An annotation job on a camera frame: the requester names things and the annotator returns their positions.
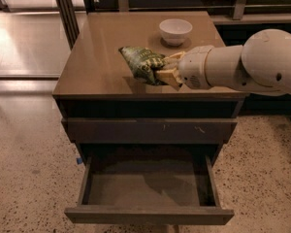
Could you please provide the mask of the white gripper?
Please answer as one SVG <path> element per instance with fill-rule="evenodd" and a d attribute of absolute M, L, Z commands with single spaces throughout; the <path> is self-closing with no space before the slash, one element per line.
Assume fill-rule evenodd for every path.
<path fill-rule="evenodd" d="M 213 46 L 201 46 L 166 56 L 165 64 L 178 64 L 178 69 L 158 70 L 155 76 L 175 90 L 179 90 L 183 83 L 191 89 L 210 89 L 206 78 L 206 60 L 212 49 Z"/>

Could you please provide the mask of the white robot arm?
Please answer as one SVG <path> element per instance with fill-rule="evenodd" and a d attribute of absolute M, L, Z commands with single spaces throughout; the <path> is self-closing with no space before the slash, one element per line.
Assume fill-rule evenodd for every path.
<path fill-rule="evenodd" d="M 266 29 L 243 45 L 178 52 L 166 58 L 166 65 L 155 76 L 172 87 L 223 86 L 261 95 L 291 95 L 291 34 Z"/>

